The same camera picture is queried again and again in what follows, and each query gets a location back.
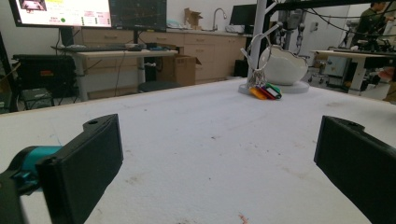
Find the monitor screen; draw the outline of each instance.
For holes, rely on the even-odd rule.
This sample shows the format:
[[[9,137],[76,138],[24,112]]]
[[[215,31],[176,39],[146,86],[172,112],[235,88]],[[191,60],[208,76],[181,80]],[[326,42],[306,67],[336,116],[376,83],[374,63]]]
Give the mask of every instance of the monitor screen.
[[[17,26],[111,27],[108,0],[8,0]]]
[[[230,25],[254,25],[257,4],[233,6]]]
[[[109,0],[116,29],[166,32],[166,0]]]

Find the computer monitor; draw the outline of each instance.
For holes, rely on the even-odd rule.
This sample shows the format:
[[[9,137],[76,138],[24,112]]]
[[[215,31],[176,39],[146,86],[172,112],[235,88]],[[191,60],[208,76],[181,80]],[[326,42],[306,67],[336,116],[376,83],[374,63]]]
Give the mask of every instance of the computer monitor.
[[[108,0],[8,0],[17,26],[111,27]]]
[[[230,25],[254,25],[257,4],[233,6]]]
[[[109,0],[115,29],[166,32],[166,0]]]

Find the faucet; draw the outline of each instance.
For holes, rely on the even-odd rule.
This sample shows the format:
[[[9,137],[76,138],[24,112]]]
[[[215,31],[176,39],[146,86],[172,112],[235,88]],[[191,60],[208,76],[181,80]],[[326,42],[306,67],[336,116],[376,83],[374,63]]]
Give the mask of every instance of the faucet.
[[[218,26],[216,25],[216,12],[218,12],[219,10],[221,10],[223,12],[224,20],[227,19],[227,15],[225,14],[225,11],[221,7],[218,7],[215,10],[215,14],[213,15],[213,28],[212,28],[213,31],[217,31],[218,30]]]

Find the cardboard box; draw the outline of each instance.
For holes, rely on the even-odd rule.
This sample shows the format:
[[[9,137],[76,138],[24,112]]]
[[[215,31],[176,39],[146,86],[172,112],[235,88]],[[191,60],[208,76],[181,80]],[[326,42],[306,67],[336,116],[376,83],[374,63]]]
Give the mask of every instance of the cardboard box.
[[[184,8],[184,23],[189,24],[192,30],[202,30],[199,25],[202,18],[201,12],[191,11],[189,7]]]
[[[201,64],[195,57],[177,54],[156,59],[157,80],[173,81],[182,86],[195,85],[195,65]]]

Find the white table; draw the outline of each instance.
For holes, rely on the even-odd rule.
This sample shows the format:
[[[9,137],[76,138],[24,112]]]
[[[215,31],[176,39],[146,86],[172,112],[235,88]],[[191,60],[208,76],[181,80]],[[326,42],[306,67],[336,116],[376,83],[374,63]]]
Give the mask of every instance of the white table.
[[[386,57],[386,55],[379,55],[379,54],[349,53],[349,52],[341,52],[341,51],[333,51],[333,50],[312,50],[312,52],[327,56],[350,58],[352,59],[353,63],[357,64],[355,74],[353,75],[352,83],[348,90],[349,94],[354,94],[354,95],[361,94],[361,83],[363,82],[363,78],[366,73],[366,69],[364,68],[364,62],[366,58]]]
[[[177,51],[100,51],[100,52],[79,52],[72,53],[72,57],[76,64],[77,83],[79,88],[79,97],[81,101],[88,100],[89,91],[99,91],[105,89],[111,89],[115,87],[114,82],[108,82],[106,80],[99,80],[101,77],[98,75],[86,75],[84,71],[84,62],[89,60],[100,60],[109,59],[125,59],[125,58],[136,58],[137,59],[137,80],[138,84],[145,82],[145,57],[163,57],[175,55]],[[119,76],[120,74],[105,74],[105,76]]]
[[[315,165],[323,115],[396,146],[396,106],[311,87],[260,101],[245,79],[0,116],[0,171],[25,147],[65,145],[118,113],[124,161],[87,223],[370,223]],[[22,197],[50,223],[41,192]]]

